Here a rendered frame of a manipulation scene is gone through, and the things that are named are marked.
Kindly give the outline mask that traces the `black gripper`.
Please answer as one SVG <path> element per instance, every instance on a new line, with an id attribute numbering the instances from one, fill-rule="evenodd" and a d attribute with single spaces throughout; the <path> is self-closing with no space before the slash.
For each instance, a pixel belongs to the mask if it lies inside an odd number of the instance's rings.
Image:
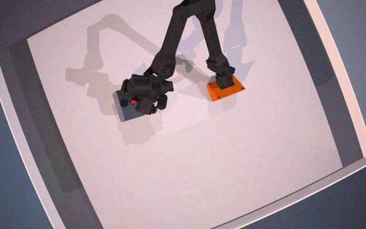
<path id="1" fill-rule="evenodd" d="M 123 80 L 122 87 L 121 87 L 121 90 L 120 90 L 120 95 L 123 96 L 123 97 L 126 97 L 126 98 L 127 97 L 128 98 L 131 97 L 131 96 L 129 96 L 128 91 L 127 91 L 127 83 L 128 83 L 128 81 L 129 81 L 129 79 Z M 147 95 L 147 98 L 154 100 L 153 103 L 155 103 L 157 101 L 157 105 L 156 105 L 156 108 L 157 109 L 163 110 L 163 109 L 166 108 L 167 99 L 168 99 L 167 95 L 163 94 L 163 95 L 161 95 L 161 96 L 159 96 L 157 98 L 153 98 L 150 95 Z M 132 99 L 134 101 L 138 101 L 139 100 L 139 98 L 137 98 L 137 96 L 132 96 Z"/>

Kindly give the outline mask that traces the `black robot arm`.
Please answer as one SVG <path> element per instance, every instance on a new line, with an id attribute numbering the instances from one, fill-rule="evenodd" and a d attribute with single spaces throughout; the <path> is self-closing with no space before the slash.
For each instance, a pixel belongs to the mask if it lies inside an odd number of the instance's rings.
<path id="1" fill-rule="evenodd" d="M 216 73 L 216 84 L 222 89 L 234 86 L 233 73 L 235 68 L 229 66 L 223 55 L 214 14 L 215 0 L 184 0 L 173 8 L 173 15 L 168 26 L 161 50 L 156 54 L 151 66 L 143 75 L 132 74 L 127 83 L 129 96 L 139 98 L 135 110 L 145 115 L 156 113 L 154 100 L 147 95 L 157 98 L 167 92 L 173 92 L 173 82 L 167 81 L 175 70 L 175 54 L 185 28 L 187 19 L 193 15 L 199 19 L 209 57 L 206 60 L 207 68 Z M 156 74 L 157 76 L 153 75 Z"/>

